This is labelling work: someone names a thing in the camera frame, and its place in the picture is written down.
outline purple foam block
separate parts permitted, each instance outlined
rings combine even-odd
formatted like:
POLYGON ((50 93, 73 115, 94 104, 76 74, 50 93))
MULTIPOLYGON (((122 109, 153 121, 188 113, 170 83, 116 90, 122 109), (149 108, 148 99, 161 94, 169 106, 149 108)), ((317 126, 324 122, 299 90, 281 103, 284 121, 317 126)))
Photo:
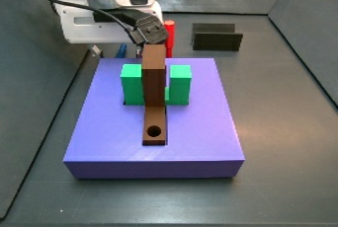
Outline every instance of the purple foam block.
POLYGON ((142 146, 142 106, 122 105, 122 64, 101 59, 64 163, 78 179, 233 177, 244 162, 225 95, 210 58, 170 58, 190 66, 188 106, 168 106, 168 145, 142 146))

